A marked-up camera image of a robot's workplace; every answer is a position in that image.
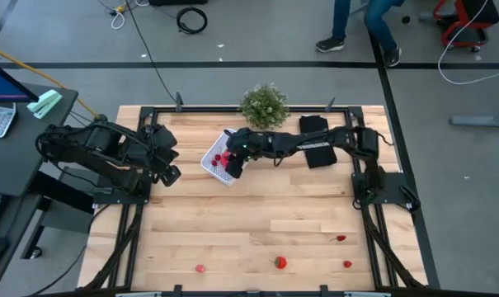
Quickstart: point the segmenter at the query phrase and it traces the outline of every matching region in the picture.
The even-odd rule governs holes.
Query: desk
[[[27,194],[33,177],[39,171],[42,158],[35,150],[35,138],[49,124],[61,125],[66,120],[78,93],[73,90],[24,84],[37,96],[54,89],[63,98],[42,120],[36,119],[26,108],[26,104],[17,104],[18,117],[7,136],[0,139],[0,194],[10,196],[7,208],[0,217],[0,237],[9,240],[9,248],[0,261],[0,279],[7,269],[16,247],[26,232],[33,214],[42,200],[41,195]],[[20,212],[9,234],[6,234],[15,219],[16,209],[22,203]]]
[[[140,109],[122,106],[117,123],[136,130]],[[180,156],[174,163],[182,175],[171,187],[153,185],[150,203],[144,207],[132,291],[172,291],[174,285],[183,285],[184,291],[318,291],[324,284],[330,290],[374,288],[361,213],[351,206],[353,169],[346,153],[336,149],[337,164],[312,170],[302,152],[279,168],[273,168],[272,160],[261,159],[249,163],[242,178],[227,187],[201,168],[200,160],[224,128],[247,126],[245,119],[235,112],[186,109],[192,107],[158,115],[158,123],[177,138]],[[384,108],[362,109],[365,124],[390,141]],[[301,114],[306,112],[292,114],[279,130],[298,133]],[[345,124],[342,113],[322,116],[330,127]],[[398,170],[393,147],[380,145],[380,163],[387,172]],[[426,283],[411,215],[396,205],[383,209],[393,250]],[[120,210],[120,205],[113,205],[94,222],[79,286],[95,276],[113,251]],[[331,241],[341,234],[346,240]],[[277,256],[288,260],[284,270],[274,267]],[[378,257],[387,285],[383,254]],[[346,269],[345,260],[352,261],[352,267]],[[206,273],[195,272],[198,264]]]

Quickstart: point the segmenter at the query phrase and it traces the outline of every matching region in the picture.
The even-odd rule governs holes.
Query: wooden table
[[[384,108],[362,107],[365,124],[391,141]],[[140,108],[121,106],[116,122],[135,130]],[[298,133],[300,116],[292,114],[278,130]],[[345,124],[342,114],[322,116],[330,127]],[[173,290],[178,284],[194,291],[319,290],[320,285],[330,290],[374,289],[361,214],[351,206],[351,158],[344,151],[335,149],[337,164],[311,170],[302,152],[279,168],[268,159],[251,162],[242,178],[228,187],[210,176],[200,160],[224,128],[247,126],[240,114],[170,113],[159,115],[158,123],[177,138],[180,156],[174,164],[182,176],[171,187],[153,185],[132,290]],[[394,148],[384,143],[379,162],[387,172],[399,169]],[[113,251],[120,209],[113,205],[94,222],[78,285],[88,283]],[[396,205],[383,209],[393,250],[426,283],[411,215]],[[332,240],[337,235],[346,235],[346,240]],[[287,259],[284,270],[275,268],[277,256]],[[380,250],[378,257],[387,285]],[[350,268],[343,266],[346,260],[353,263]],[[198,264],[206,273],[195,272]]]

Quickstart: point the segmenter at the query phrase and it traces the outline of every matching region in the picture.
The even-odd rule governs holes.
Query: potted plant
[[[261,130],[280,127],[290,116],[287,96],[275,85],[256,85],[244,93],[240,109],[247,122]]]

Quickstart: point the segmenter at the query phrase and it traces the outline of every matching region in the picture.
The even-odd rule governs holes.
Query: person
[[[402,50],[394,41],[387,23],[383,20],[385,14],[392,6],[401,6],[405,0],[370,0],[365,14],[365,24],[370,33],[383,48],[383,60],[386,67],[399,64]],[[333,11],[332,37],[319,41],[317,50],[327,53],[342,50],[345,47],[345,29],[350,15],[351,0],[335,0]]]

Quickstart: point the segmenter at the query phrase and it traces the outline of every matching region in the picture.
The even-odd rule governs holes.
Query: gray floor
[[[108,5],[119,1],[102,0]],[[404,63],[435,63],[442,46],[434,24],[417,21],[436,1],[407,0],[386,20],[402,46]],[[0,14],[6,6],[0,0]],[[175,14],[179,7],[165,7]],[[345,61],[374,62],[362,15],[350,19],[346,49],[319,54],[313,45],[330,34],[332,0],[210,0],[203,7],[209,27],[202,35],[177,32],[174,21],[152,7],[134,10],[153,57],[159,62]],[[401,17],[409,15],[408,25]],[[95,0],[19,1],[0,34],[0,49],[25,62],[147,62],[143,45],[126,15],[125,27]],[[445,62],[499,63],[499,24],[479,54],[456,49]],[[152,69],[45,69],[97,111],[115,119],[119,105],[167,104],[170,98]],[[376,69],[351,68],[163,68],[172,92],[186,104],[236,104],[257,83],[275,83],[290,103],[384,104]],[[47,83],[24,70],[9,70],[28,83]],[[469,80],[492,71],[446,71]],[[435,70],[391,69],[388,78],[422,200],[441,287],[499,292],[499,130],[448,125],[452,114],[499,111],[499,78],[457,87]],[[86,113],[80,106],[75,111]],[[68,123],[77,125],[72,119]],[[0,296],[38,290],[77,256],[86,235],[46,229],[42,259],[15,261]],[[51,291],[72,290],[78,266]],[[9,280],[17,280],[17,287]]]

